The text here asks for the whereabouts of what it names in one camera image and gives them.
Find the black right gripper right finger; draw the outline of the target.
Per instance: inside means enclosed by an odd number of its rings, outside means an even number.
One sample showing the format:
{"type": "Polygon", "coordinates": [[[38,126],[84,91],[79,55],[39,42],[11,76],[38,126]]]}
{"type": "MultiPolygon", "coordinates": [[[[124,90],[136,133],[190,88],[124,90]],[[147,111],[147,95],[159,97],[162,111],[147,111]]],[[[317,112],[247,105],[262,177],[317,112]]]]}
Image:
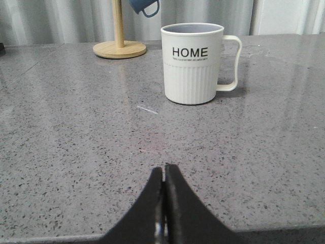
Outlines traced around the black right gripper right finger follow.
{"type": "Polygon", "coordinates": [[[165,167],[169,243],[246,243],[211,213],[179,167],[165,167]]]}

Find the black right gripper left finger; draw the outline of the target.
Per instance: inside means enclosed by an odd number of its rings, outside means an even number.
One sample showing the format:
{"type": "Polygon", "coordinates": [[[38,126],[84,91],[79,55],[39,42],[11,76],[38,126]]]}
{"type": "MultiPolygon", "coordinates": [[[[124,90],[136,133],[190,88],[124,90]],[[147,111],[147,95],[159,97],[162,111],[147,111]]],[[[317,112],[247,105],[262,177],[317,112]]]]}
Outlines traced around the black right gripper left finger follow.
{"type": "Polygon", "coordinates": [[[96,243],[163,243],[163,171],[155,167],[136,202],[96,243]]]}

